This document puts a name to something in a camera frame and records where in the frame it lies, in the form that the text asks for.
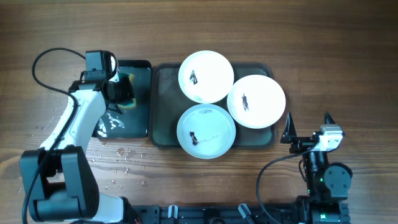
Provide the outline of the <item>green yellow sponge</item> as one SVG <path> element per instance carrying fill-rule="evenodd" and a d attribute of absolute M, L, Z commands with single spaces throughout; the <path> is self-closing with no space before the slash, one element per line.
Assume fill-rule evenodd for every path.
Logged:
<path fill-rule="evenodd" d="M 136 96 L 132 85 L 134 75 L 131 73 L 119 73 L 120 83 L 125 82 L 126 81 L 125 78 L 129 80 L 129 84 L 127 86 L 132 90 L 132 96 L 128 100 L 118 104 L 118 108 L 121 110 L 133 109 L 136 106 Z"/>

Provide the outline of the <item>white plate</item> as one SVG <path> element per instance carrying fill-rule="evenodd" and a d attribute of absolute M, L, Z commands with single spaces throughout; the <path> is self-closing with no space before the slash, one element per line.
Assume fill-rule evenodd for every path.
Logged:
<path fill-rule="evenodd" d="M 180 146 L 193 157 L 214 159 L 225 154 L 236 138 L 231 115 L 214 104 L 192 106 L 177 123 Z"/>
<path fill-rule="evenodd" d="M 178 84 L 186 97 L 196 103 L 216 103 L 232 89 L 234 71 L 228 59 L 211 50 L 189 55 L 178 71 Z"/>
<path fill-rule="evenodd" d="M 264 75 L 240 78 L 227 96 L 230 115 L 240 125 L 251 129 L 272 126 L 283 115 L 285 106 L 282 87 Z"/>

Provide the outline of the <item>white plate top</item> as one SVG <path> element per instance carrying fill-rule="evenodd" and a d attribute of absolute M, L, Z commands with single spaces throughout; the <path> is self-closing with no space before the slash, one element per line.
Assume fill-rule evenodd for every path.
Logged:
<path fill-rule="evenodd" d="M 228 59 L 211 50 L 189 55 L 178 71 L 178 84 L 186 97 L 196 103 L 216 103 L 232 89 L 234 71 Z"/>

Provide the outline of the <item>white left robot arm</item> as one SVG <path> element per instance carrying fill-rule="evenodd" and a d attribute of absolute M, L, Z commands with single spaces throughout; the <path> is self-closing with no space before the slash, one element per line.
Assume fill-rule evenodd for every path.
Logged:
<path fill-rule="evenodd" d="M 132 75 L 118 74 L 106 50 L 87 51 L 86 69 L 68 90 L 38 84 L 68 97 L 52 134 L 36 150 L 24 151 L 19 165 L 25 190 L 21 220 L 71 223 L 141 222 L 125 197 L 99 192 L 86 158 L 93 131 L 109 106 L 135 105 Z"/>

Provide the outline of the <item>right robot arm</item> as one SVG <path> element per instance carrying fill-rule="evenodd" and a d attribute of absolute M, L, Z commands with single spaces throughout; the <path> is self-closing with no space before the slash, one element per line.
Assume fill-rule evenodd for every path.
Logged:
<path fill-rule="evenodd" d="M 328 154 L 337 150 L 345 136 L 329 113 L 324 124 L 310 137 L 298 137 L 291 114 L 287 115 L 281 143 L 290 144 L 289 152 L 302 156 L 301 173 L 307 185 L 307 196 L 295 201 L 292 221 L 296 223 L 350 223 L 345 200 L 353 177 L 352 170 L 340 163 L 328 161 Z"/>

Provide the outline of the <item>small black tray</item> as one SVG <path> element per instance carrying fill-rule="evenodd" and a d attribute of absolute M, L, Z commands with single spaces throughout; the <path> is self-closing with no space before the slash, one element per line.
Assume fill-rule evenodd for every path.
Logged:
<path fill-rule="evenodd" d="M 120 113 L 106 110 L 93 131 L 94 138 L 144 138 L 148 134 L 152 65 L 146 60 L 120 60 L 119 71 L 134 75 L 137 105 Z"/>

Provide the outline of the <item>large dark tray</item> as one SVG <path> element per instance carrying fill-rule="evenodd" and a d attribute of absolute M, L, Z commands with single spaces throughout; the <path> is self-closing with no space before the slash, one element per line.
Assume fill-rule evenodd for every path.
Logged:
<path fill-rule="evenodd" d="M 179 147 L 177 123 L 181 115 L 196 105 L 187 98 L 178 84 L 180 63 L 162 63 L 152 72 L 149 139 L 161 148 Z M 264 149 L 275 141 L 274 125 L 263 129 L 250 129 L 236 124 L 233 143 L 238 149 Z"/>

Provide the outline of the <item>white plate bottom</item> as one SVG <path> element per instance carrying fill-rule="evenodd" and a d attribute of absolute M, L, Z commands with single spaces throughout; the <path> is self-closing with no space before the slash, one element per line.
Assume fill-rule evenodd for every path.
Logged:
<path fill-rule="evenodd" d="M 193 157 L 214 159 L 225 154 L 236 138 L 231 115 L 214 104 L 192 106 L 177 123 L 180 146 Z"/>

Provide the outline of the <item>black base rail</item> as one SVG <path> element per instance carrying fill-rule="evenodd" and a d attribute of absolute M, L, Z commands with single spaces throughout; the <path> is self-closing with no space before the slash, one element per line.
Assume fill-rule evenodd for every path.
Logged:
<path fill-rule="evenodd" d="M 133 206 L 135 223 L 148 224 L 266 224 L 266 223 L 327 223 L 350 224 L 347 204 L 310 204 L 307 202 L 272 203 L 260 206 L 188 207 L 170 205 Z"/>

